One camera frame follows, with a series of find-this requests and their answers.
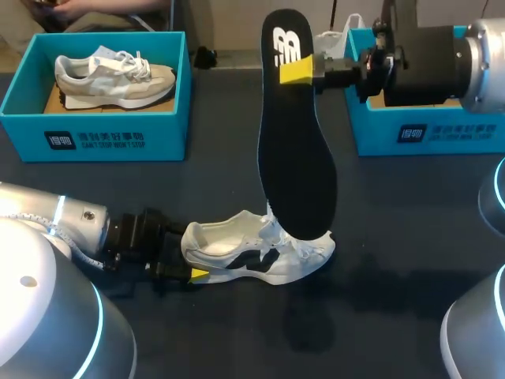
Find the person's hand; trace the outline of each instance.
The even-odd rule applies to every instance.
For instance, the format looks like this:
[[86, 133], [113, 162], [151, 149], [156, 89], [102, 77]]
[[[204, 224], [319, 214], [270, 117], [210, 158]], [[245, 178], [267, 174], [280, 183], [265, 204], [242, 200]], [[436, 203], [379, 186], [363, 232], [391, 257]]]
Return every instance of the person's hand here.
[[61, 0], [53, 11], [67, 20], [76, 20], [92, 11], [92, 0]]

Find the shoe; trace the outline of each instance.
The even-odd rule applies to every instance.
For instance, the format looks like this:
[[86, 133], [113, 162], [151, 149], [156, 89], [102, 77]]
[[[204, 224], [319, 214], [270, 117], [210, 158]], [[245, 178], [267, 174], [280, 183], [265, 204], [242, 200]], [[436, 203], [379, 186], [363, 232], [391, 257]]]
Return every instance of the shoe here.
[[261, 34], [258, 169], [275, 217], [287, 233], [303, 240], [319, 238], [331, 228], [337, 171], [317, 120], [313, 85], [281, 84], [279, 71], [313, 53], [312, 32], [301, 13], [279, 9], [267, 16]]
[[182, 236], [181, 251], [189, 265], [209, 272], [194, 283], [251, 276], [279, 285], [323, 266], [335, 249], [330, 234], [298, 241], [280, 227], [271, 212], [261, 217], [242, 211], [221, 223], [191, 223]]
[[92, 55], [70, 59], [60, 55], [54, 75], [65, 94], [67, 109], [104, 105], [138, 109], [168, 96], [175, 84], [170, 67], [152, 65], [139, 52], [136, 58], [125, 51], [112, 51], [109, 58]]

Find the white bag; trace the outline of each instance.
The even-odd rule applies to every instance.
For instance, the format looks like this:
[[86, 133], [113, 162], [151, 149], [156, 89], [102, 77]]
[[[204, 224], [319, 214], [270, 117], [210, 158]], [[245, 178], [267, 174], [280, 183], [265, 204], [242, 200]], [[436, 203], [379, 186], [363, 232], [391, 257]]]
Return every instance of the white bag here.
[[347, 17], [346, 26], [343, 32], [324, 32], [314, 37], [314, 52], [316, 54], [323, 53], [326, 59], [344, 58], [346, 51], [347, 33], [349, 29], [363, 29], [365, 22], [363, 17], [358, 13], [353, 13]]

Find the logo on box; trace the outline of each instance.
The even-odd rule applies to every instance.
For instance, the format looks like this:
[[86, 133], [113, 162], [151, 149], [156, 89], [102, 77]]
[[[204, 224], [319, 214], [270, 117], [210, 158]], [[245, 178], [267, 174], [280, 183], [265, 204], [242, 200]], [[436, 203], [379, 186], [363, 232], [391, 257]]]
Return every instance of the logo on box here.
[[44, 132], [49, 147], [53, 150], [75, 150], [76, 144], [73, 142], [70, 132]]
[[398, 143], [421, 142], [425, 137], [426, 124], [403, 125], [398, 134]]

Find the metal cylinder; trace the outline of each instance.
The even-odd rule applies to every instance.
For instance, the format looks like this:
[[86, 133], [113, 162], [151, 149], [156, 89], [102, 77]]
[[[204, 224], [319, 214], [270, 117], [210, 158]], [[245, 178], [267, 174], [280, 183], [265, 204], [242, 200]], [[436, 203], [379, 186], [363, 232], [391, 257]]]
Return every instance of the metal cylinder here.
[[36, 229], [0, 219], [0, 377], [132, 379], [128, 321]]
[[504, 269], [456, 301], [443, 319], [440, 348], [451, 379], [505, 377]]
[[505, 235], [505, 159], [484, 180], [479, 190], [479, 211], [486, 224]]
[[472, 75], [461, 105], [472, 113], [505, 112], [505, 18], [478, 20], [465, 33]]
[[57, 224], [89, 257], [102, 249], [110, 222], [102, 205], [0, 182], [0, 216], [21, 213]]

